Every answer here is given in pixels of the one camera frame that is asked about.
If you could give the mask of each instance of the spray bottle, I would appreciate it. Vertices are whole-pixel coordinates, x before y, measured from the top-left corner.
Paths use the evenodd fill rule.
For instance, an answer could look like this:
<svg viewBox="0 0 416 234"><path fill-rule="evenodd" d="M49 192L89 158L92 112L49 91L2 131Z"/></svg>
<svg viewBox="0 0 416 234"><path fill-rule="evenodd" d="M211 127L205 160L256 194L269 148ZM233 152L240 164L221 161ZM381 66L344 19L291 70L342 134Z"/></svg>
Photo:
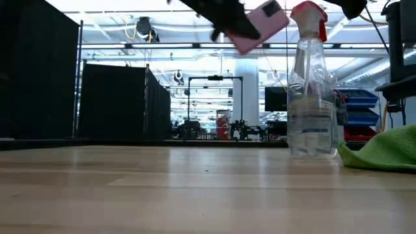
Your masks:
<svg viewBox="0 0 416 234"><path fill-rule="evenodd" d="M293 8L300 39L288 87L288 143L292 155L333 156L337 148L335 97L327 78L325 11L311 1Z"/></svg>

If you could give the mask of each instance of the red storage bin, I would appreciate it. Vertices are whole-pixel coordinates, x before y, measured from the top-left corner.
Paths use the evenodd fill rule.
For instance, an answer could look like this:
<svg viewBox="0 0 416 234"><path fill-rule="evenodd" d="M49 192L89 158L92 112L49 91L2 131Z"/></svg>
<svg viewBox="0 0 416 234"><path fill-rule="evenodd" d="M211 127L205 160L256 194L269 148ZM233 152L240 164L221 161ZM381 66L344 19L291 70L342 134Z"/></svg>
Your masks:
<svg viewBox="0 0 416 234"><path fill-rule="evenodd" d="M377 132L371 127L345 127L344 139L347 142L368 142Z"/></svg>

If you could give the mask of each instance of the wooden tabletop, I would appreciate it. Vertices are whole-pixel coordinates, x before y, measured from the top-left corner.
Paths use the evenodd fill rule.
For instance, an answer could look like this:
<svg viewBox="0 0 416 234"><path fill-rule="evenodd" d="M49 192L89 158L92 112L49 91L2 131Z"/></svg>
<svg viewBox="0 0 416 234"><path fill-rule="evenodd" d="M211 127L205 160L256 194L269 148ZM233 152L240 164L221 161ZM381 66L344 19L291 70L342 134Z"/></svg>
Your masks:
<svg viewBox="0 0 416 234"><path fill-rule="evenodd" d="M287 149L2 151L0 233L416 233L416 176Z"/></svg>

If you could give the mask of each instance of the ceiling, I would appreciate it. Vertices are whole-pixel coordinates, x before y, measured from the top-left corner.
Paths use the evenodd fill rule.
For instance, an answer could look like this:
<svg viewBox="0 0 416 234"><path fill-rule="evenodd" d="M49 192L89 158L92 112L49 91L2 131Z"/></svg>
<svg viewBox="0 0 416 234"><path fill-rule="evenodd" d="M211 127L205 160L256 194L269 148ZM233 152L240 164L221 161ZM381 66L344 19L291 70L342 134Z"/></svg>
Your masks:
<svg viewBox="0 0 416 234"><path fill-rule="evenodd" d="M91 63L116 66L145 66L149 63L152 72L164 86L170 86L172 93L173 116L182 118L187 112L184 104L187 96L184 87L173 81L173 74L181 70L185 84L189 76L233 75L235 61L241 56L229 44L225 37L212 44L210 41L211 24L204 18L196 17L190 8L178 0L170 5L166 0L48 0L79 23L84 21L82 58ZM264 0L245 0L246 10L254 9ZM290 15L291 8L301 0L278 0ZM363 18L348 21L341 8L322 0L315 0L328 13L326 23L329 40L325 46L326 65L329 75L343 85L352 74L365 71L367 66L375 66L387 58L380 37L372 23ZM388 30L385 17L380 12L386 0L369 1L369 10L378 24L380 33L388 42ZM141 16L148 16L161 40L163 49L143 47L144 40L135 35L133 27ZM293 65L296 43L299 40L296 23L291 20L289 26L266 41L272 44L270 49L255 49L245 57L257 59L259 70L260 104L264 103L264 87L278 86L280 82L273 74L275 70L280 81L286 80ZM202 43L201 48L193 49L192 43ZM124 44L139 44L135 49L120 49ZM356 86L372 88L379 79L363 79ZM208 82L195 80L192 83L191 97L195 104L192 115L208 121L205 116L214 116L216 109L232 109L232 98L228 89L232 81ZM260 105L261 115L266 116L264 105Z"/></svg>

